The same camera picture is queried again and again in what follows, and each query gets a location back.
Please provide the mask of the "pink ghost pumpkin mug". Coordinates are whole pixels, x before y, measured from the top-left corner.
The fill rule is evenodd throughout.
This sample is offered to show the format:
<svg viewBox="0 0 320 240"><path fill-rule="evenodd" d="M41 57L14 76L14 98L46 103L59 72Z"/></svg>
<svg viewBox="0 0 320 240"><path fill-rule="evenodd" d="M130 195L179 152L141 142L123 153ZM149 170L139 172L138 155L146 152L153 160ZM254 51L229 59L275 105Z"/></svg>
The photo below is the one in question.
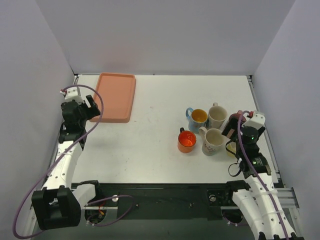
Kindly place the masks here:
<svg viewBox="0 0 320 240"><path fill-rule="evenodd" d="M236 119L237 121L239 120L239 117L241 116L241 114L243 113L242 110L238 110L237 112L231 114L228 118L228 121L230 122L233 119ZM247 121L247 119L243 116L241 119L241 123L245 123Z"/></svg>

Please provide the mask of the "yellow cylinder cup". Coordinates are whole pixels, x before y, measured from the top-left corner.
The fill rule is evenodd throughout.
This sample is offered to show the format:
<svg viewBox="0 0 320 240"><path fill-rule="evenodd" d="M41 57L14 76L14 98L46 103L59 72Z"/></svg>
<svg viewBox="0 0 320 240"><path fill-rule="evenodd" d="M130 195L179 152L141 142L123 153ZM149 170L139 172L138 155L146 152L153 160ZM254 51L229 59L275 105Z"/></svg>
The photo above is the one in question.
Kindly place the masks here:
<svg viewBox="0 0 320 240"><path fill-rule="evenodd" d="M236 149L236 143L233 142L233 141L228 141L226 143L226 153L229 157L233 158L233 157L236 157L236 152L237 152L237 149Z"/></svg>

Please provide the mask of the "cream coral-pattern mug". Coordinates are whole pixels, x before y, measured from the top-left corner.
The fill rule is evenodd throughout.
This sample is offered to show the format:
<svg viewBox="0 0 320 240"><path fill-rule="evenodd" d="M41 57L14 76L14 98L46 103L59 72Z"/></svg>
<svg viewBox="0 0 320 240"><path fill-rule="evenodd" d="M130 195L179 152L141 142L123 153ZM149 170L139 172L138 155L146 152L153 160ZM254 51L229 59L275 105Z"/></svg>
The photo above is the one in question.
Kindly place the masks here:
<svg viewBox="0 0 320 240"><path fill-rule="evenodd" d="M225 142L225 137L222 135L222 131L216 128L206 129L200 127L198 133L203 141L202 152L206 156L213 156L218 153Z"/></svg>

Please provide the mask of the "cream seahorse mug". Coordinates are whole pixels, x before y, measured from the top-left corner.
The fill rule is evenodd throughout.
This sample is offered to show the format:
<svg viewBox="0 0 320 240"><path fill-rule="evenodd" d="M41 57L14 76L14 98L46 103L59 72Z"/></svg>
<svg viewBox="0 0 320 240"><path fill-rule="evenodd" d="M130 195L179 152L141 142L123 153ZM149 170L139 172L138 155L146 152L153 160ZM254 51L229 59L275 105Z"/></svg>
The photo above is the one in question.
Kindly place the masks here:
<svg viewBox="0 0 320 240"><path fill-rule="evenodd" d="M207 128L208 129L220 129L225 120L227 119L228 113L225 108L214 102L212 107L207 113Z"/></svg>

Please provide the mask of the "blue mug orange interior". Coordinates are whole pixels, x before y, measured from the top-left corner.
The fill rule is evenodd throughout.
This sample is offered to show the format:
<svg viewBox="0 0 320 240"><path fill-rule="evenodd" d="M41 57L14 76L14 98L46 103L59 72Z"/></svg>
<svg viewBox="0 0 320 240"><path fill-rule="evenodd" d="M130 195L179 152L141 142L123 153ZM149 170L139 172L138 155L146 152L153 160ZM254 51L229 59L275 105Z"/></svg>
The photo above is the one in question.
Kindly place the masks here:
<svg viewBox="0 0 320 240"><path fill-rule="evenodd" d="M198 134L200 127L205 127L208 115L202 109L193 109L188 107L185 111L185 116L188 120L188 128L191 132Z"/></svg>

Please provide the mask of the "orange black-handled mug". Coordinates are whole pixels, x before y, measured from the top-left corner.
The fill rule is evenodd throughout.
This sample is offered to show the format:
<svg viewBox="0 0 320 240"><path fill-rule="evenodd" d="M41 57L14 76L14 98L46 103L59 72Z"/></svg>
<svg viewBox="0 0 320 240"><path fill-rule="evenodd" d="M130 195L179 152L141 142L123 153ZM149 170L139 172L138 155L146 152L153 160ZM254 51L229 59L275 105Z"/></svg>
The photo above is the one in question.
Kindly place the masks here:
<svg viewBox="0 0 320 240"><path fill-rule="evenodd" d="M177 138L177 147L182 153L190 153L193 151L197 142L196 135L189 130L185 130L183 127L179 129L179 135Z"/></svg>

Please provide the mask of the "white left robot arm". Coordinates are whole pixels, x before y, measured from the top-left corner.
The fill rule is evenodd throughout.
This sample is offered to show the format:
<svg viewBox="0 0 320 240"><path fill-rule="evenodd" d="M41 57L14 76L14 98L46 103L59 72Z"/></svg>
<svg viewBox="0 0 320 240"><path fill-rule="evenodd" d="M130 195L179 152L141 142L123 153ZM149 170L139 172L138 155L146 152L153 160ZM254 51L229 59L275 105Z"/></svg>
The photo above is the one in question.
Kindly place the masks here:
<svg viewBox="0 0 320 240"><path fill-rule="evenodd" d="M61 104L63 122L59 129L58 153L54 167L40 190L33 192L31 202L39 228L43 231L76 227L82 207L99 205L103 193L93 185L71 190L78 158L87 140L86 123L101 112L91 95L69 97Z"/></svg>

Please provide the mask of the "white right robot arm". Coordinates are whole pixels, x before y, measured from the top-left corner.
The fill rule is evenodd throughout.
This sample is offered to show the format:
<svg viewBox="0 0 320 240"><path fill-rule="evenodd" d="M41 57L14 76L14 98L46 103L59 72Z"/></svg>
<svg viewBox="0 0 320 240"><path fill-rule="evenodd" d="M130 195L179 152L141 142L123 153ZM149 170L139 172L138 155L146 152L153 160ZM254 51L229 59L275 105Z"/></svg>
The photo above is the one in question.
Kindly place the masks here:
<svg viewBox="0 0 320 240"><path fill-rule="evenodd" d="M235 143L235 157L243 180L227 182L224 201L237 205L256 240L297 240L274 186L272 170L260 152L258 140L265 131L265 116L250 112L248 119L233 114L222 135Z"/></svg>

